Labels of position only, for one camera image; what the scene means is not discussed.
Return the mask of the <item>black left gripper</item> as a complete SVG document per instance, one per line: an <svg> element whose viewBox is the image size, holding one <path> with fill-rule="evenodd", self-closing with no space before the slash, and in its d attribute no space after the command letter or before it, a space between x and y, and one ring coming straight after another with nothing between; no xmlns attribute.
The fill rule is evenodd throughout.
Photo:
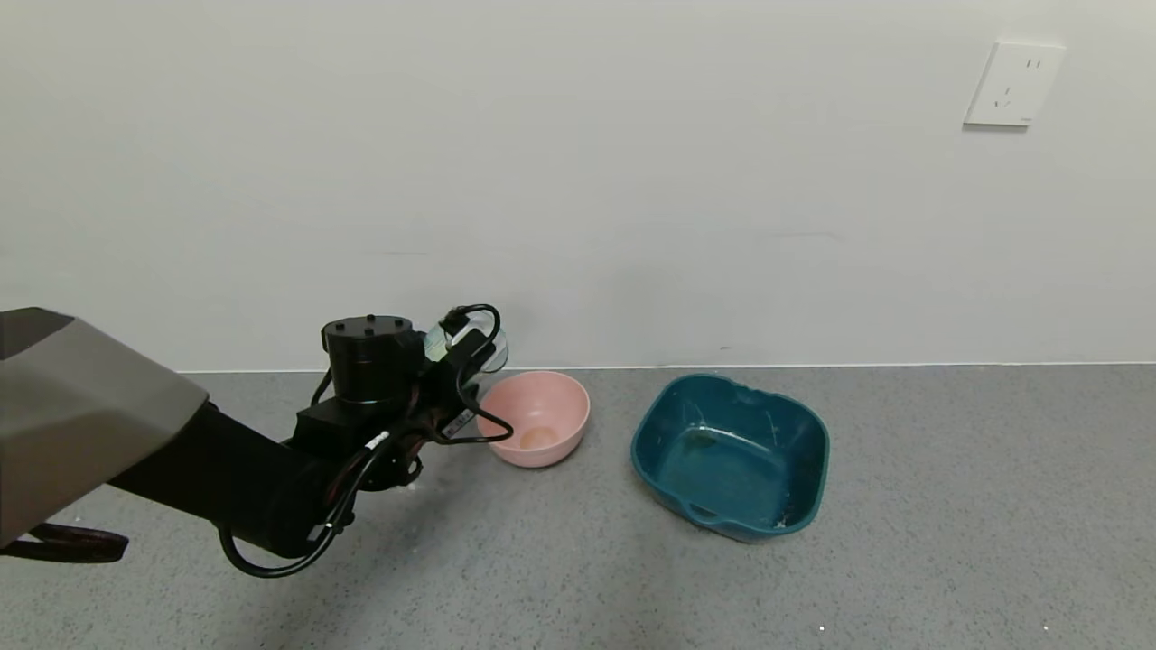
<svg viewBox="0 0 1156 650"><path fill-rule="evenodd" d="M475 418L468 402L476 402L476 376L497 354L483 328L430 328L424 338L427 363L421 377L421 406L433 418L433 430L454 440Z"/></svg>

